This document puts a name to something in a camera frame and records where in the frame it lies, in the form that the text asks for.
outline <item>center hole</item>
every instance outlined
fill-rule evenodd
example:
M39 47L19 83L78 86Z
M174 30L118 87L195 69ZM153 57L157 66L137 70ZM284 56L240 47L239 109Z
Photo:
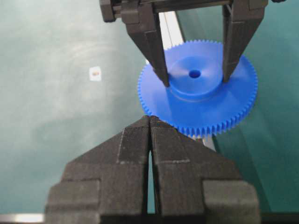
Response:
M189 76L191 78L198 78L201 75L201 72L199 70L191 70L189 72Z

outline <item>small white label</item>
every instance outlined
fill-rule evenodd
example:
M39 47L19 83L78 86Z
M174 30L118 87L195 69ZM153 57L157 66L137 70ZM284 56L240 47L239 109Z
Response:
M99 66L89 69L89 80L92 82L100 82L102 80L102 72Z

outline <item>green table surface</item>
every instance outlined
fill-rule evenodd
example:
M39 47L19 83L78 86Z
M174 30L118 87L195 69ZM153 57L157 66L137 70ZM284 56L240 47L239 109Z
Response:
M1 0L0 15L0 213L43 212L67 162L143 115L145 59L98 0Z
M262 212L299 212L299 1L269 3L245 56L258 74L258 96L241 124L214 138L254 184ZM222 41L221 7L178 12L186 40Z

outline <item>blue gear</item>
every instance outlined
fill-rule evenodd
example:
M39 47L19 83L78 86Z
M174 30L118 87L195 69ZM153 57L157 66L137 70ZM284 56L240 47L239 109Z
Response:
M181 133L204 137L224 132L248 115L257 94L257 75L242 56L227 83L222 82L222 44L193 41L165 51L170 87L146 65L138 96L147 115Z

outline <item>plastic gear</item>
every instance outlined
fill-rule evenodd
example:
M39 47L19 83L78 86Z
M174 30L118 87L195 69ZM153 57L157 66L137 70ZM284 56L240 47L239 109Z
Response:
M224 132L244 119L257 95L257 75L245 56L227 83L222 82L222 44L192 41L165 51L170 87L150 64L138 80L138 96L147 115L155 115L181 133L196 137Z

